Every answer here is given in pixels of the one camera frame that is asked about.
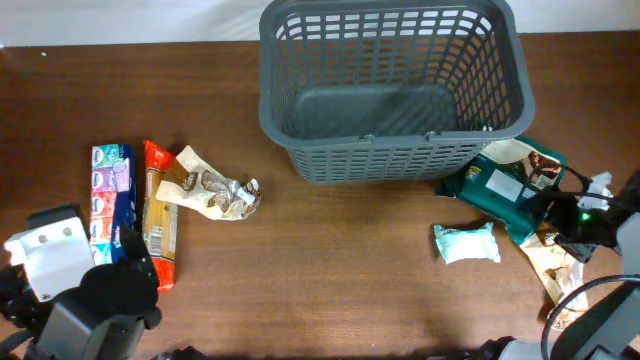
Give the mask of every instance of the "beige wrapper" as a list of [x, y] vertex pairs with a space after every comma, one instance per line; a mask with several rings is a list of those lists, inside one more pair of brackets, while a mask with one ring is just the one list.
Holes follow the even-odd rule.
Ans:
[[[542, 285], [554, 304], [558, 305], [582, 282], [583, 264], [555, 243], [543, 244], [538, 235], [533, 234], [522, 245], [522, 251], [529, 257]], [[553, 323], [553, 328], [563, 330], [589, 309], [587, 295], [581, 294], [562, 310]]]
[[242, 220], [260, 205], [253, 179], [245, 186], [227, 179], [204, 162], [190, 146], [176, 156], [165, 173], [156, 199], [197, 210], [213, 220]]

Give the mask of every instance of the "wooden surface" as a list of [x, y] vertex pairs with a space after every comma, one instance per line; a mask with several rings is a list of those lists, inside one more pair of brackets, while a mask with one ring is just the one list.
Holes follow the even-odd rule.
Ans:
[[[585, 174], [610, 171], [618, 191], [640, 167], [639, 33], [521, 39], [537, 103], [526, 135]], [[223, 174], [260, 181], [264, 202], [246, 221], [180, 209], [178, 284], [160, 297], [163, 321], [144, 334], [137, 358], [188, 345], [328, 356], [539, 338], [548, 300], [502, 225], [494, 230], [502, 263], [445, 266], [432, 224], [486, 218], [434, 197], [437, 183], [323, 187], [295, 173], [258, 125], [257, 43], [0, 54], [0, 239], [24, 231], [38, 209], [76, 202], [87, 214], [95, 144], [130, 143], [139, 154], [143, 139], [175, 151], [190, 144]], [[619, 269], [619, 258], [599, 250], [585, 279]], [[1, 323], [0, 337], [13, 330]]]

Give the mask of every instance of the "white wall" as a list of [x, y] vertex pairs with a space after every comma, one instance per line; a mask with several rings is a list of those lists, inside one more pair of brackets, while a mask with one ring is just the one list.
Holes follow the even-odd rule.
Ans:
[[[4, 46], [257, 40], [270, 0], [0, 0]], [[507, 0], [518, 32], [640, 29], [640, 0]]]

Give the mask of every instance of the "plastic basket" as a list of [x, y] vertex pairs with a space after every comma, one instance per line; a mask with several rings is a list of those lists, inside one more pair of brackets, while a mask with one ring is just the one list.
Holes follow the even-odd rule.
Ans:
[[260, 42], [260, 124], [313, 182], [443, 177], [533, 120], [503, 0], [277, 0]]

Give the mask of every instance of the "green bag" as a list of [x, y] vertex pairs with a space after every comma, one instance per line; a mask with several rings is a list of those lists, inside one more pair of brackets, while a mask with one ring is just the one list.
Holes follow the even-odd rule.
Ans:
[[558, 185], [564, 168], [557, 164], [566, 162], [563, 155], [523, 136], [494, 141], [464, 168], [445, 178], [436, 195], [456, 197], [496, 217], [506, 224], [519, 246], [544, 220], [543, 215], [536, 217], [518, 208], [537, 192], [528, 188], [522, 191], [523, 184], [536, 167], [548, 164], [541, 174], [532, 177], [531, 185], [538, 190]]

